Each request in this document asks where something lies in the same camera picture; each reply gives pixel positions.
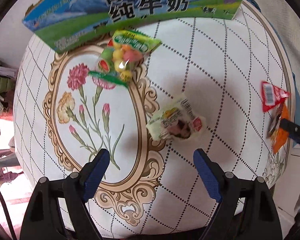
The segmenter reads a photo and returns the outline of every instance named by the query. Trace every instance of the black cable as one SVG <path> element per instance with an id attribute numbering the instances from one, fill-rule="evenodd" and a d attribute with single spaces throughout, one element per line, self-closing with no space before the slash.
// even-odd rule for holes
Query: black cable
<path id="1" fill-rule="evenodd" d="M 3 208 L 3 211 L 4 211 L 4 215 L 6 216 L 6 219 L 7 219 L 7 223 L 8 223 L 8 226 L 9 226 L 9 230 L 10 230 L 12 239 L 17 240 L 17 236 L 16 236 L 16 233 L 13 229 L 13 225 L 12 225 L 11 218 L 10 218 L 10 215 L 9 215 L 9 212 L 8 212 L 8 209 L 7 209 L 7 205 L 6 205 L 6 202 L 4 201 L 4 198 L 1 194 L 1 192 L 0 192 L 0 202 L 1 202 L 1 205 L 2 205 L 2 208 Z"/>

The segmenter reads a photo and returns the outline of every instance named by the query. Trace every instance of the pink flower bud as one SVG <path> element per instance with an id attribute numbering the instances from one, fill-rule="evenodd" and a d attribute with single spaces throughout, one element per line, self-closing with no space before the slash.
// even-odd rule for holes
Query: pink flower bud
<path id="1" fill-rule="evenodd" d="M 103 105 L 103 109 L 102 109 L 104 115 L 109 115 L 110 114 L 110 105 L 108 103 L 105 103 Z"/>
<path id="2" fill-rule="evenodd" d="M 83 113 L 84 113 L 83 105 L 80 105 L 80 106 L 79 106 L 79 112 L 80 112 L 80 114 L 83 114 Z"/>
<path id="3" fill-rule="evenodd" d="M 77 131 L 75 130 L 75 128 L 72 125 L 69 125 L 69 130 L 70 130 L 70 133 L 72 133 L 72 134 L 77 133 Z"/>

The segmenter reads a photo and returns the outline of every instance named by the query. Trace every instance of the candy bag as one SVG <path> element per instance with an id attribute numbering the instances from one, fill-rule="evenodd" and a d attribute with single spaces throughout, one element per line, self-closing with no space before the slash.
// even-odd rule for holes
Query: candy bag
<path id="1" fill-rule="evenodd" d="M 89 74 L 128 87 L 133 68 L 146 53 L 155 50 L 160 44 L 159 39 L 150 38 L 140 32 L 115 31 L 100 55 L 99 73 L 90 71 Z"/>
<path id="2" fill-rule="evenodd" d="M 268 136 L 272 140 L 272 151 L 276 154 L 280 148 L 286 143 L 289 133 L 280 128 L 281 119 L 289 120 L 288 109 L 285 103 L 281 103 L 276 110 L 275 117 L 270 124 Z"/>
<path id="3" fill-rule="evenodd" d="M 262 97 L 262 111 L 268 112 L 278 104 L 281 104 L 288 98 L 290 94 L 283 89 L 274 86 L 268 82 L 261 82 L 261 97 Z"/>
<path id="4" fill-rule="evenodd" d="M 154 112 L 146 125 L 155 141 L 178 138 L 194 138 L 206 129 L 206 119 L 192 112 L 192 107 L 184 94 Z"/>

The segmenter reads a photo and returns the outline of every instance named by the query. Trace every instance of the green grass print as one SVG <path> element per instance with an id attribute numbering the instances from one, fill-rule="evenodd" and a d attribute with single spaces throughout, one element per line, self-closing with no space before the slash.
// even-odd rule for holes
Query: green grass print
<path id="1" fill-rule="evenodd" d="M 231 20 L 240 6 L 242 0 L 237 2 L 224 4 L 223 0 L 199 0 L 189 3 L 189 5 L 195 5 L 197 7 L 188 8 L 186 11 L 169 12 L 162 14 L 149 15 L 147 18 L 140 20 L 138 17 L 127 19 L 124 21 L 118 21 L 112 25 L 101 26 L 96 31 L 90 31 L 84 36 L 79 37 L 79 41 L 68 46 L 65 50 L 73 49 L 79 46 L 81 43 L 91 40 L 103 33 L 112 32 L 118 29 L 122 29 L 128 26 L 144 25 L 159 20 L 169 20 L 183 17 L 215 17 Z M 203 7 L 216 8 L 215 14 L 204 13 Z M 108 19 L 108 13 L 89 14 L 79 16 L 76 18 L 64 20 L 62 22 L 55 23 L 53 25 L 44 27 L 35 32 L 42 40 L 45 41 L 50 47 L 54 48 L 54 42 L 61 39 L 62 37 L 70 37 L 71 35 L 83 30 L 89 25 L 93 25 L 103 19 Z"/>

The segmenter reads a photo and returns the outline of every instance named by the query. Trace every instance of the dotted diamond pattern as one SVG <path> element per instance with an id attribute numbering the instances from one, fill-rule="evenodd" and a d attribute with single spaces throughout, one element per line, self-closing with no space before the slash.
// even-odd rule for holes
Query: dotted diamond pattern
<path id="1" fill-rule="evenodd" d="M 274 44 L 245 5 L 233 21 L 184 18 L 138 30 L 163 42 L 145 60 L 159 105 L 184 92 L 197 114 L 207 118 L 208 128 L 200 141 L 167 142 L 161 151 L 165 171 L 156 197 L 144 205 L 137 226 L 89 200 L 87 209 L 96 227 L 109 238 L 207 226 L 217 204 L 194 167 L 193 151 L 203 148 L 212 161 L 239 178 L 262 176 L 271 149 L 266 139 L 271 118 L 261 112 L 260 82 L 286 89 Z M 34 35 L 21 63 L 14 99 L 16 153 L 33 187 L 42 176 L 54 180 L 69 174 L 58 164 L 42 112 L 53 60 L 54 51 Z M 243 203 L 239 200 L 237 213 Z M 60 206 L 66 227 L 73 229 L 64 201 Z"/>

